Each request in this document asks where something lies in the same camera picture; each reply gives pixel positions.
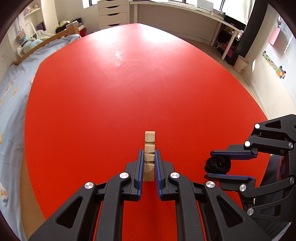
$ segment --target wooden bed frame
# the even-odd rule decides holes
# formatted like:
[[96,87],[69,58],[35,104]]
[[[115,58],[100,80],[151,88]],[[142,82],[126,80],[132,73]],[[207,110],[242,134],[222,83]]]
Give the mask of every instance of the wooden bed frame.
[[34,53],[35,51],[37,51],[38,49],[44,47],[45,45],[49,44],[50,42],[56,40],[56,39],[60,39],[66,35],[70,35],[70,34],[79,34],[79,29],[78,29],[78,22],[75,21],[73,23],[69,23],[66,26],[66,29],[62,32],[59,32],[58,34],[50,37],[49,39],[43,41],[42,43],[40,43],[39,45],[37,45],[36,47],[34,47],[33,49],[31,49],[29,52],[27,52],[23,57],[19,58],[17,61],[14,62],[15,65],[19,65],[25,58],[27,58],[29,55],[31,55],[32,53]]

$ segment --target black hair scrunchie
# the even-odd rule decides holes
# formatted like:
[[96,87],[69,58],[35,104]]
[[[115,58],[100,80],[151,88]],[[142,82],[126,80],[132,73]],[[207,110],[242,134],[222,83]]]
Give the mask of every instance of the black hair scrunchie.
[[212,156],[205,163],[205,171],[214,174],[226,174],[230,171],[231,160],[229,157]]

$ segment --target trash can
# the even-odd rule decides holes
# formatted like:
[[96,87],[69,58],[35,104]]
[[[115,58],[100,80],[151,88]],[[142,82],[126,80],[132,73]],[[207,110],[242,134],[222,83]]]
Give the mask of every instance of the trash can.
[[236,72],[241,74],[248,65],[249,65],[249,62],[245,58],[239,55],[233,68]]

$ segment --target drawer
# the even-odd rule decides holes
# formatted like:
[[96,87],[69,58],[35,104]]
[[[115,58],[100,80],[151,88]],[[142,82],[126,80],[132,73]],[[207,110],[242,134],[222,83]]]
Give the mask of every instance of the drawer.
[[128,22],[127,12],[115,13],[114,15],[100,16],[101,26],[112,25],[117,23],[127,23],[127,22]]
[[98,1],[98,8],[104,8],[104,7],[113,7],[118,5],[126,5],[128,4],[128,0],[101,0]]
[[99,9],[99,15],[107,15],[107,14],[113,14],[113,13],[120,13],[120,12],[127,12],[128,6],[127,5],[118,5],[114,7],[104,7]]
[[101,30],[106,29],[106,28],[112,28],[112,27],[116,27],[116,26],[120,26],[120,25],[126,25],[127,23],[120,23],[120,24],[114,24],[114,25],[106,25],[106,26],[102,26]]

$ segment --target desk leg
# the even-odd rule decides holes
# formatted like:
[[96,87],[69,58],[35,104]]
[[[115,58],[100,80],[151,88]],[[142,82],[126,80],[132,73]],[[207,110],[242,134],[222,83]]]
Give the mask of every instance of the desk leg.
[[212,42],[211,42],[211,47],[214,46],[214,43],[215,43],[215,41],[216,41],[216,39],[217,39],[217,36],[218,36],[218,33],[219,33],[220,29],[221,29],[221,26],[222,26],[222,23],[219,22],[218,27],[217,27],[217,29],[216,29],[216,32],[215,32],[215,34],[214,34],[213,40],[212,40]]
[[238,31],[234,30],[234,32],[233,32],[233,34],[231,36],[231,39],[229,41],[229,44],[227,45],[227,47],[226,47],[226,49],[224,51],[224,54],[222,55],[222,58],[221,58],[222,60],[225,59],[225,57],[226,57],[226,55],[227,55],[227,53],[228,53],[228,51],[229,51],[229,49],[230,49],[230,47],[231,47],[231,45],[233,43],[233,40],[235,39],[237,34],[238,34]]
[[135,4],[133,6],[133,23],[137,23],[138,22],[138,5]]

